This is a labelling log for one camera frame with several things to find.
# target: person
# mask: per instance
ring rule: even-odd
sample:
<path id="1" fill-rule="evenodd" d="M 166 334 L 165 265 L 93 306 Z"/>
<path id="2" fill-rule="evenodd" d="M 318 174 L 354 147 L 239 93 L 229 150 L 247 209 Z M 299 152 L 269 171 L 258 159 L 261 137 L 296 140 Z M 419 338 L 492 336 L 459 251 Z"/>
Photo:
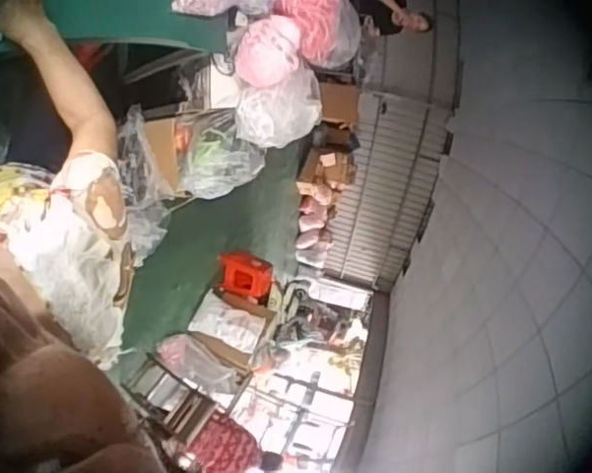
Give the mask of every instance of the person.
<path id="1" fill-rule="evenodd" d="M 90 242 L 98 238 L 106 243 L 104 264 L 110 274 L 122 275 L 116 292 L 120 297 L 130 281 L 126 273 L 132 252 L 115 162 L 115 121 L 88 73 L 46 18 L 41 1 L 0 0 L 0 30 L 28 54 L 42 82 L 16 119 L 6 164 L 0 165 L 0 243 L 8 247 L 54 209 L 69 208 L 89 228 Z M 14 290 L 33 314 L 48 317 L 48 301 L 40 302 L 28 288 Z M 112 293 L 103 302 L 107 307 L 115 302 Z M 87 325 L 88 320 L 84 316 L 75 322 L 72 335 L 77 323 Z M 79 330 L 90 331 L 87 326 Z M 101 363 L 109 363 L 102 358 L 113 358 L 105 347 L 95 348 L 101 348 Z M 91 359 L 99 356 L 92 352 Z"/>
<path id="2" fill-rule="evenodd" d="M 364 28 L 372 36 L 433 30 L 433 18 L 424 12 L 410 12 L 406 0 L 353 0 L 353 5 Z"/>
<path id="3" fill-rule="evenodd" d="M 115 200 L 115 126 L 105 103 L 46 19 L 40 0 L 1 0 L 0 30 L 29 54 L 72 135 L 66 164 L 84 159 L 110 170 L 88 192 L 108 212 L 91 212 L 89 205 L 83 210 L 114 241 L 122 225 L 105 224 L 121 222 L 124 209 Z M 36 152 L 29 149 L 32 156 Z M 14 167 L 0 174 L 0 184 L 9 178 L 20 183 L 1 187 L 2 193 L 45 189 L 48 182 L 36 179 L 37 171 Z M 72 197 L 66 189 L 59 192 Z M 48 467 L 64 473 L 164 473 L 133 410 L 75 350 L 0 237 L 0 473 Z"/>
<path id="4" fill-rule="evenodd" d="M 228 415 L 216 411 L 186 452 L 201 464 L 202 473 L 280 471 L 283 457 L 263 451 L 258 441 Z"/>

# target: green mat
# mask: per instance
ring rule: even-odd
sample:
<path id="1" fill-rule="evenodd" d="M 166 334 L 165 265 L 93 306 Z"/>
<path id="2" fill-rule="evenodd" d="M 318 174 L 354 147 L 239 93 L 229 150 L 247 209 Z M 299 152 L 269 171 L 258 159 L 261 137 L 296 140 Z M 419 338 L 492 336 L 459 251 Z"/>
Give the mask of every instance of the green mat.
<path id="1" fill-rule="evenodd" d="M 110 372 L 126 379 L 168 334 L 184 330 L 219 270 L 224 251 L 247 249 L 275 273 L 294 274 L 299 195 L 296 174 L 302 142 L 271 150 L 252 182 L 214 201 L 176 211 L 162 245 L 136 273 L 125 316 L 124 355 Z"/>

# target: clear plastic bag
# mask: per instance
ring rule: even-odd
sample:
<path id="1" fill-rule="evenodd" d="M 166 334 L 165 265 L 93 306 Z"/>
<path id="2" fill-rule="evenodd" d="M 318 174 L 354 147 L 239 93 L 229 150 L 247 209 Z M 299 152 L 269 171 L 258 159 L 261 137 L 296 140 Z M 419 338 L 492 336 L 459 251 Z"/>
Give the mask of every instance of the clear plastic bag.
<path id="1" fill-rule="evenodd" d="M 283 82 L 299 67 L 300 36 L 296 22 L 287 17 L 272 15 L 252 23 L 236 51 L 236 73 L 256 89 Z"/>
<path id="2" fill-rule="evenodd" d="M 188 131 L 179 187 L 201 199 L 216 199 L 252 180 L 265 167 L 265 150 L 236 138 L 233 109 L 181 115 L 178 129 Z"/>
<path id="3" fill-rule="evenodd" d="M 175 374 L 210 392 L 235 394 L 238 389 L 236 370 L 222 365 L 212 353 L 188 334 L 168 337 L 158 347 L 158 353 Z"/>
<path id="4" fill-rule="evenodd" d="M 302 67 L 274 87 L 243 91 L 236 108 L 236 136 L 261 148 L 284 148 L 321 119 L 319 83 Z"/>
<path id="5" fill-rule="evenodd" d="M 271 9 L 273 0 L 173 0 L 174 12 L 200 17 L 221 15 L 232 7 L 238 7 L 245 15 L 262 15 Z"/>
<path id="6" fill-rule="evenodd" d="M 127 237 L 135 252 L 134 267 L 141 267 L 160 246 L 166 235 L 168 215 L 160 202 L 146 208 L 127 207 Z"/>
<path id="7" fill-rule="evenodd" d="M 338 68 L 357 53 L 362 26 L 349 0 L 277 0 L 274 12 L 297 23 L 300 52 L 315 66 Z"/>
<path id="8" fill-rule="evenodd" d="M 319 230 L 309 230 L 300 234 L 296 239 L 297 249 L 307 249 L 319 241 Z"/>
<path id="9" fill-rule="evenodd" d="M 125 206 L 147 208 L 173 198 L 173 190 L 156 166 L 140 106 L 129 108 L 127 120 L 118 131 L 117 165 Z"/>

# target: gray wall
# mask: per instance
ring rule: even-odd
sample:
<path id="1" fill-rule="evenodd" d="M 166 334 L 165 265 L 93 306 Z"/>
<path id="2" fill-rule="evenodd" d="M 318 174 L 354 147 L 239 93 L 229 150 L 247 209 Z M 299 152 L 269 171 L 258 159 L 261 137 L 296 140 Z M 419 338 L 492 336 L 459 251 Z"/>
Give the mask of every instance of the gray wall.
<path id="1" fill-rule="evenodd" d="M 584 45 L 541 0 L 462 0 L 461 18 L 455 139 L 391 296 L 361 471 L 568 471 L 592 444 Z"/>

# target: floral shirt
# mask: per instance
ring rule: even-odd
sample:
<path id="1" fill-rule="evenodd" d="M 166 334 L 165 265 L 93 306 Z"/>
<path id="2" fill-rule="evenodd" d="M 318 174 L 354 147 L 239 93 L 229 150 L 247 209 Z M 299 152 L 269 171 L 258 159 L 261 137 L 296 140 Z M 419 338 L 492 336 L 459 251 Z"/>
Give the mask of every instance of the floral shirt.
<path id="1" fill-rule="evenodd" d="M 258 466 L 262 450 L 254 436 L 221 412 L 215 412 L 188 446 L 202 473 L 245 473 Z"/>

